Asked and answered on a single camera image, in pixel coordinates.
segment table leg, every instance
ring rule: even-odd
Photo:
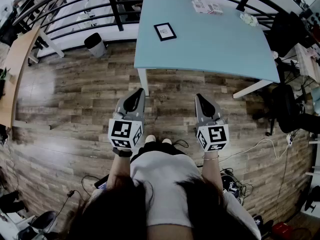
[[[252,92],[254,92],[254,91],[256,91],[256,90],[258,90],[258,89],[260,89],[262,87],[265,87],[265,86],[267,86],[269,84],[272,84],[272,82],[271,81],[267,81],[267,80],[260,80],[259,82],[256,82],[253,85],[250,85],[249,87],[247,87],[247,88],[235,93],[233,95],[233,98],[234,99],[240,98],[240,97],[242,97],[244,95],[252,93]]]
[[[39,60],[36,57],[32,56],[31,54],[29,55],[29,59],[37,64],[39,63]]]
[[[138,68],[137,70],[140,78],[141,87],[145,91],[145,96],[149,96],[147,70],[145,68]]]
[[[45,41],[57,54],[60,55],[61,58],[65,56],[65,54],[56,46],[56,44],[40,29],[39,31],[40,37],[42,37],[43,41]]]

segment bracelet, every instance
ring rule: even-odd
[[[211,160],[216,160],[216,159],[218,159],[218,158],[219,158],[219,155],[218,155],[217,157],[215,157],[215,158],[205,158],[205,155],[203,155],[202,158],[203,158],[203,160],[205,160],[205,161],[211,161]]]

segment trash bin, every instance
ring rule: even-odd
[[[84,40],[84,45],[96,58],[100,58],[106,52],[104,42],[98,33],[94,33]]]

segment wooden desk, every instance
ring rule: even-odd
[[[297,60],[299,62],[299,69],[301,76],[309,76],[315,80],[318,84],[320,83],[320,68],[316,59],[311,58],[307,55],[307,49],[301,44],[295,45],[295,52]]]
[[[12,75],[10,81],[5,81],[3,93],[4,96],[0,99],[0,124],[7,127],[25,127],[38,128],[50,130],[51,127],[47,125],[30,124],[23,121],[16,121],[16,103],[19,91],[19,86],[24,71],[24,67],[28,64],[28,57],[32,48],[35,45],[37,38],[41,36],[42,39],[61,57],[65,54],[48,38],[48,36],[40,29],[40,26],[35,27],[28,33],[16,39],[5,59],[4,67],[9,70]]]

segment shoe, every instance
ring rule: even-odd
[[[162,141],[162,143],[169,143],[169,144],[171,144],[171,145],[172,145],[171,140],[170,140],[170,139],[168,139],[168,138],[165,138],[165,139]]]
[[[272,231],[273,225],[274,225],[273,220],[269,220],[265,224],[263,224],[262,228],[260,229],[261,237],[267,236]]]
[[[257,225],[258,229],[261,230],[261,228],[264,225],[264,220],[262,219],[262,216],[261,215],[255,215],[253,217],[253,220],[254,220],[255,224]]]
[[[154,135],[149,135],[145,138],[145,143],[155,142],[155,141],[156,141],[156,137]]]

